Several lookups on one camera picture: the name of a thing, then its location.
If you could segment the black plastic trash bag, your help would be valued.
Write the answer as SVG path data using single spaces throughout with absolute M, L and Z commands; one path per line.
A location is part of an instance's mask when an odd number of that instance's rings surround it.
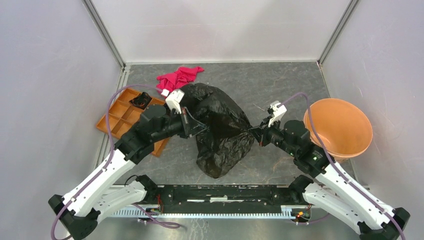
M 181 87 L 180 104 L 207 129 L 196 135 L 196 164 L 206 175 L 225 176 L 251 150 L 252 127 L 241 107 L 224 91 L 204 83 Z

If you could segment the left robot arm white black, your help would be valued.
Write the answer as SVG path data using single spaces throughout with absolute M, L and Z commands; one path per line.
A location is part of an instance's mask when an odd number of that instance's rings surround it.
M 107 159 L 83 182 L 65 195 L 53 195 L 48 204 L 74 240 L 83 240 L 99 223 L 115 212 L 143 201 L 153 203 L 157 198 L 155 185 L 147 177 L 105 195 L 123 174 L 139 164 L 155 149 L 155 143 L 178 135 L 191 138 L 207 125 L 196 120 L 186 107 L 181 112 L 167 112 L 164 105 L 148 106 L 139 120 L 114 144 Z

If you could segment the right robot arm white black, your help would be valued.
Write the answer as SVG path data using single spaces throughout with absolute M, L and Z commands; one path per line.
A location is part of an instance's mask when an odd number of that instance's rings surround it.
M 373 196 L 352 178 L 326 150 L 310 139 L 310 131 L 299 120 L 269 124 L 265 119 L 249 129 L 262 147 L 273 144 L 294 159 L 303 174 L 290 184 L 289 199 L 307 202 L 336 217 L 362 240 L 405 239 L 411 217 L 402 207 L 393 208 Z

